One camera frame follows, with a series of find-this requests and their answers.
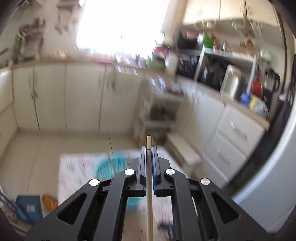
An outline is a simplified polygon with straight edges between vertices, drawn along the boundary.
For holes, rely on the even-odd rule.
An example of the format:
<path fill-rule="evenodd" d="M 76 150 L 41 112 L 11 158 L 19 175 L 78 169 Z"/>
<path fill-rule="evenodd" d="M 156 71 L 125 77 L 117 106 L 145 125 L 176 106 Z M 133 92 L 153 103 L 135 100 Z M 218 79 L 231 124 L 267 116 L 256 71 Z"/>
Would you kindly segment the lone wooden chopstick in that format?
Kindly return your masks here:
<path fill-rule="evenodd" d="M 153 241 L 152 137 L 146 138 L 147 148 L 147 240 Z"/>

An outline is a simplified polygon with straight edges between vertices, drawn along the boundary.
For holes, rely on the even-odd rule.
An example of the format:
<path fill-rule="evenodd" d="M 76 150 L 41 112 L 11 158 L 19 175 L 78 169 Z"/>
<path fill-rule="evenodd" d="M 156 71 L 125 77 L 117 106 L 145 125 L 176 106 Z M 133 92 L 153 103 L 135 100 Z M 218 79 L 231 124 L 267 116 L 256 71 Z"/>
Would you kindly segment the cream lower kitchen cabinets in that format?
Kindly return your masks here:
<path fill-rule="evenodd" d="M 154 75 L 82 62 L 3 68 L 1 150 L 17 130 L 133 135 L 141 84 Z M 181 77 L 176 81 L 185 99 L 169 133 L 179 134 L 202 157 L 194 174 L 205 174 L 223 186 L 243 167 L 270 124 L 203 84 Z"/>

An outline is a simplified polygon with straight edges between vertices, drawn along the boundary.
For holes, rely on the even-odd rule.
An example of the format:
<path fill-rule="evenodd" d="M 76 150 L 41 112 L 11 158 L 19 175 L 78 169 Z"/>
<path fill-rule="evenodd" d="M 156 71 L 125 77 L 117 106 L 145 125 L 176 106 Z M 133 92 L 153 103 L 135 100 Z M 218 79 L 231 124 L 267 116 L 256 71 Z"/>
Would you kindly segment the teal perforated plastic basket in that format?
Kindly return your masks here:
<path fill-rule="evenodd" d="M 141 156 L 140 149 L 129 149 L 114 152 L 96 154 L 94 164 L 94 177 L 100 181 L 110 180 L 115 174 L 130 168 L 130 162 Z M 129 197 L 127 201 L 127 212 L 144 212 L 145 197 Z"/>

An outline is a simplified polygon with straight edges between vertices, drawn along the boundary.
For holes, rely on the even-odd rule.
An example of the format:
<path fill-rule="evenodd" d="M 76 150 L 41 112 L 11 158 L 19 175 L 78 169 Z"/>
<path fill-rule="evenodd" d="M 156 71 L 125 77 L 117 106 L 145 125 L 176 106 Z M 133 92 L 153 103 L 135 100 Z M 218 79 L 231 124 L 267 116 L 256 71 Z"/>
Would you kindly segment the white low stool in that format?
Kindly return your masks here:
<path fill-rule="evenodd" d="M 194 174 L 202 157 L 177 133 L 167 134 L 167 148 L 187 174 Z"/>

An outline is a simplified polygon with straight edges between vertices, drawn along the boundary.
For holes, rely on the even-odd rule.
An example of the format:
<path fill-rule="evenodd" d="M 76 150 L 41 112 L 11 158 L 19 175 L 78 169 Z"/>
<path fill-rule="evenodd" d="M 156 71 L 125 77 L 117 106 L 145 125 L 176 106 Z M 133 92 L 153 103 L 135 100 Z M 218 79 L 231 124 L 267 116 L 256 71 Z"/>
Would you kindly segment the white rolling shelf cart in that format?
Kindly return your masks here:
<path fill-rule="evenodd" d="M 184 99 L 184 91 L 174 78 L 146 77 L 139 90 L 133 121 L 133 139 L 137 144 L 144 145 L 146 137 L 151 136 L 153 144 L 163 145 L 167 133 L 175 128 L 177 112 Z"/>

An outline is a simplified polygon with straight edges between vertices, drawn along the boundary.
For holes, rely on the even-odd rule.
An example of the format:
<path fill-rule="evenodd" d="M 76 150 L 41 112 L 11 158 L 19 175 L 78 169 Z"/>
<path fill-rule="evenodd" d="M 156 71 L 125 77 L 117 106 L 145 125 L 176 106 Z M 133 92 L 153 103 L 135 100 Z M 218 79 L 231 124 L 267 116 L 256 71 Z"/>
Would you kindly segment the floral white tablecloth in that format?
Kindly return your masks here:
<path fill-rule="evenodd" d="M 147 240 L 147 190 L 144 212 L 127 212 L 128 182 L 135 170 L 126 169 L 107 181 L 91 179 L 63 203 L 55 215 L 59 221 L 57 240 Z M 165 171 L 165 179 L 171 183 L 168 196 L 172 208 L 174 240 L 194 240 L 201 236 L 189 181 L 172 166 Z M 153 190 L 153 240 L 156 225 Z"/>

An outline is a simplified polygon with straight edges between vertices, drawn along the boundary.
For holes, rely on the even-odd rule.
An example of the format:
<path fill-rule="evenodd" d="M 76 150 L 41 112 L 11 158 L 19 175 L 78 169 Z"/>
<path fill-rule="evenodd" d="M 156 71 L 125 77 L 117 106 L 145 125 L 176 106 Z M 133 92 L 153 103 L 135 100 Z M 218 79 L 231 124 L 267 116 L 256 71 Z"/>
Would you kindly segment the yellow patterned slipper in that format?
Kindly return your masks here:
<path fill-rule="evenodd" d="M 57 199 L 54 198 L 53 196 L 50 196 L 47 194 L 44 194 L 42 196 L 42 203 L 43 203 L 44 208 L 49 212 L 53 211 L 54 209 L 56 209 L 58 207 Z"/>

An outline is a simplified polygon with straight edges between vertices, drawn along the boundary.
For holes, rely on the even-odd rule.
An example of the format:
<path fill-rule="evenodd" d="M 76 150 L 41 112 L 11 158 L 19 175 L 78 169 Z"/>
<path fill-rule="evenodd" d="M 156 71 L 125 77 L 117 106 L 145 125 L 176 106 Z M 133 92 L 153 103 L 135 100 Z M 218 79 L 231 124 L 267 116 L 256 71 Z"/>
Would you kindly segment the green bowl on counter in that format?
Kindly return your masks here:
<path fill-rule="evenodd" d="M 165 71 L 165 60 L 162 58 L 150 58 L 148 57 L 146 60 L 147 69 L 153 71 Z"/>

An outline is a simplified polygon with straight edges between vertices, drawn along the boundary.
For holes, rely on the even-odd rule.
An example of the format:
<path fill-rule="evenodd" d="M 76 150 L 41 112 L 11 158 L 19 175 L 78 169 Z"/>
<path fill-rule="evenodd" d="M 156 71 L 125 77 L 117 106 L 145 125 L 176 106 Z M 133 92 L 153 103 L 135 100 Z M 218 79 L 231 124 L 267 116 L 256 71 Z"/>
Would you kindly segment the white thermos jug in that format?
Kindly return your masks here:
<path fill-rule="evenodd" d="M 165 58 L 165 73 L 170 76 L 175 76 L 177 68 L 178 68 L 178 56 L 174 52 L 170 52 L 167 54 Z"/>

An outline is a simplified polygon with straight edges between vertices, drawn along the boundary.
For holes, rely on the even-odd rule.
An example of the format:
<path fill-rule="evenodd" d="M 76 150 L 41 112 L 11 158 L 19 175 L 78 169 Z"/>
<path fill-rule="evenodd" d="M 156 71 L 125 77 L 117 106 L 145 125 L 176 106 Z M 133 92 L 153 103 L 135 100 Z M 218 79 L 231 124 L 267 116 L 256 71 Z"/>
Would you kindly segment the blue cardboard box on floor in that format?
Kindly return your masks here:
<path fill-rule="evenodd" d="M 41 199 L 39 195 L 18 195 L 16 198 L 17 217 L 22 222 L 35 225 L 43 219 Z"/>

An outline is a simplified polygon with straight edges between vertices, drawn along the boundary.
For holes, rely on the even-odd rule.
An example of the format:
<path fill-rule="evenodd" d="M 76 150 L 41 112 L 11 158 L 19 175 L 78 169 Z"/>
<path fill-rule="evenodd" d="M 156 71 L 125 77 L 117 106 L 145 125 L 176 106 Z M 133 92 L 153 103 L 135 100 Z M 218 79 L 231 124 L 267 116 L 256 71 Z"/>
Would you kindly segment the white electric water boiler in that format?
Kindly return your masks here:
<path fill-rule="evenodd" d="M 230 100 L 239 100 L 245 87 L 242 71 L 234 65 L 228 65 L 220 88 L 220 94 Z"/>

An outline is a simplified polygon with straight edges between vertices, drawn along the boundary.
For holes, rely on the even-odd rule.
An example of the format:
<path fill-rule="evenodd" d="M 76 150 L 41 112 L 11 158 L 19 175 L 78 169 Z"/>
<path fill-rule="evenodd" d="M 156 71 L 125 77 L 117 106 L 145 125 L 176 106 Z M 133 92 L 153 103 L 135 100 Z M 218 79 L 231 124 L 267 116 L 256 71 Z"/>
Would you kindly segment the white counter shelf rack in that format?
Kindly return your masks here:
<path fill-rule="evenodd" d="M 246 78 L 247 87 L 245 91 L 247 93 L 251 92 L 252 82 L 255 80 L 258 63 L 255 56 L 249 56 L 237 52 L 213 50 L 203 47 L 199 52 L 199 61 L 193 78 L 195 82 L 198 81 L 199 74 L 202 72 L 202 69 L 204 69 L 208 60 L 224 61 L 239 68 Z"/>

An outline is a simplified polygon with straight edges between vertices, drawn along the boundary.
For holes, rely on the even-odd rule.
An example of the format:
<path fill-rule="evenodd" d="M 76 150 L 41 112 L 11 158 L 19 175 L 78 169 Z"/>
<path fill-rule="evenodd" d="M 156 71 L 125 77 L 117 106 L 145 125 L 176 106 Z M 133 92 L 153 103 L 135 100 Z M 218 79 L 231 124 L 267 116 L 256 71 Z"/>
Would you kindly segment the wall spice rack with utensils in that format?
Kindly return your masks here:
<path fill-rule="evenodd" d="M 31 24 L 18 28 L 13 50 L 15 62 L 39 58 L 44 44 L 46 23 L 45 19 L 36 17 Z"/>

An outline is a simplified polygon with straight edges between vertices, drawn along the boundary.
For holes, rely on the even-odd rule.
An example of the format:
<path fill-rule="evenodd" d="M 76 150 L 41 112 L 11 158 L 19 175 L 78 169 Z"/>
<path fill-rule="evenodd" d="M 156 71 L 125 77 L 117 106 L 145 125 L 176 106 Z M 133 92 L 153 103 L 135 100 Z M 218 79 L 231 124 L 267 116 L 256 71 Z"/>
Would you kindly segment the cream upper wall cabinets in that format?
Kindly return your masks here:
<path fill-rule="evenodd" d="M 262 0 L 195 0 L 188 1 L 183 25 L 191 25 L 202 21 L 248 19 L 279 27 L 274 6 L 269 1 Z"/>

